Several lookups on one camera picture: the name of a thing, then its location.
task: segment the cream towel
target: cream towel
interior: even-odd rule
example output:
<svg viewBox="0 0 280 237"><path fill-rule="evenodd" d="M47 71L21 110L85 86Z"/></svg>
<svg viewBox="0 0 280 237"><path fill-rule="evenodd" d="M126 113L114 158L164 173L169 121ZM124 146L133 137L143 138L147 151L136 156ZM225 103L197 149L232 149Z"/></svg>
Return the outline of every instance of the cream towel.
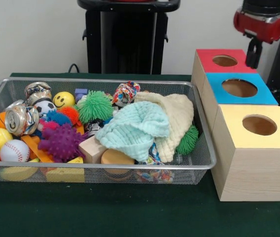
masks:
<svg viewBox="0 0 280 237"><path fill-rule="evenodd" d="M162 162L173 161L175 148L188 131L194 118L193 103L186 95L162 96L156 93L138 92L135 102L150 101L162 107L169 117L169 137L157 137L155 143Z"/></svg>

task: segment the towel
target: towel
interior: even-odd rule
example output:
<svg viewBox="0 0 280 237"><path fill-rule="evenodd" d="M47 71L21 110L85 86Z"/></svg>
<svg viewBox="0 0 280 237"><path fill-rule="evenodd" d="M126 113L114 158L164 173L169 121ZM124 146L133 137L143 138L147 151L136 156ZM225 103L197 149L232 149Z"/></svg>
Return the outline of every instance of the towel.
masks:
<svg viewBox="0 0 280 237"><path fill-rule="evenodd" d="M194 118L193 103L186 95L172 94L163 96L156 93L138 92L135 102L150 101L161 106L169 117L169 137L155 139L161 162L173 161L175 148L188 131Z"/></svg>
<svg viewBox="0 0 280 237"><path fill-rule="evenodd" d="M127 105L96 133L96 139L107 147L143 162L155 137L168 137L169 121L162 108L151 102Z"/></svg>

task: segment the metal basket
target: metal basket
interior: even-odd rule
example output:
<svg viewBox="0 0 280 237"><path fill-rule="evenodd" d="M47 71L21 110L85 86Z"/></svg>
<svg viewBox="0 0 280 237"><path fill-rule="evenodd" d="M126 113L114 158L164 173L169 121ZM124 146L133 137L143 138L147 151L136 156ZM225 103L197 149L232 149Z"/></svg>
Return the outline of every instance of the metal basket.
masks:
<svg viewBox="0 0 280 237"><path fill-rule="evenodd" d="M45 81L52 93L76 88L102 90L113 94L119 80L8 78L0 81L0 112L18 99L24 99L24 88L35 81ZM137 81L141 90L162 95L185 94L194 105L194 123L200 132L194 151L183 156L179 165L104 165L34 162L0 162L0 181L80 182L80 183L150 183L198 184L216 163L212 140L198 91L188 82Z"/></svg>

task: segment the purple spiky ball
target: purple spiky ball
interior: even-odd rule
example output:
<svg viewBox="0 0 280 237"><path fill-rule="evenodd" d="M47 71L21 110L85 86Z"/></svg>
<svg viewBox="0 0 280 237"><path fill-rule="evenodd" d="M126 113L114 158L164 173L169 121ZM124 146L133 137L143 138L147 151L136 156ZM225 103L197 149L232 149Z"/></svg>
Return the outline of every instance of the purple spiky ball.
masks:
<svg viewBox="0 0 280 237"><path fill-rule="evenodd" d="M76 157L84 157L78 145L86 140L87 133L81 135L70 124L66 123L56 130L47 128L42 136L45 140L40 141L38 149L48 151L55 162L66 163Z"/></svg>

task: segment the green spiky ball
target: green spiky ball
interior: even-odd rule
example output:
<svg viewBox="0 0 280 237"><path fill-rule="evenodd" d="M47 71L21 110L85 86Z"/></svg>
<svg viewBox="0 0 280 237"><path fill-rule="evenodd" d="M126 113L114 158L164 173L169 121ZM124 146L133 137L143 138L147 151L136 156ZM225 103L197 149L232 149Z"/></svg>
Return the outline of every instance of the green spiky ball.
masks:
<svg viewBox="0 0 280 237"><path fill-rule="evenodd" d="M198 140L198 134L199 134L198 129L194 125L191 125L189 130L185 133L185 135L181 139L178 147L176 147L176 152L180 155L190 154L196 146L196 142Z"/></svg>
<svg viewBox="0 0 280 237"><path fill-rule="evenodd" d="M78 102L80 121L85 124L91 120L107 120L112 116L111 101L102 91L90 91L86 99Z"/></svg>

